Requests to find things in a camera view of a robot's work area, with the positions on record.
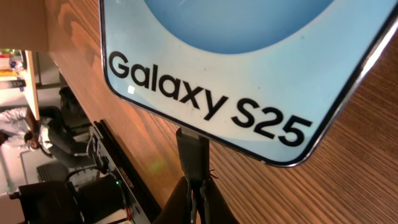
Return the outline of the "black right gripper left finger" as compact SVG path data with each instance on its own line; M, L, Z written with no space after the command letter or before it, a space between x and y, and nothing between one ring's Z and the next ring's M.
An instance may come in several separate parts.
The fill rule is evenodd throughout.
M181 177L154 224L190 224L189 190L187 179Z

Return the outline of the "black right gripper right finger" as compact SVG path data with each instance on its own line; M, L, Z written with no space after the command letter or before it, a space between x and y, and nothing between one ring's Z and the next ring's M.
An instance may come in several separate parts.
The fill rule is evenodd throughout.
M198 212L204 224L239 224L212 177L199 189Z

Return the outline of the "blue screen smartphone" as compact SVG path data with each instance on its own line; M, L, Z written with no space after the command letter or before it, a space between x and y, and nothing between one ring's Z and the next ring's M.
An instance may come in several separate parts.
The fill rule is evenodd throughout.
M317 147L397 30L396 0L99 2L120 99L265 164Z

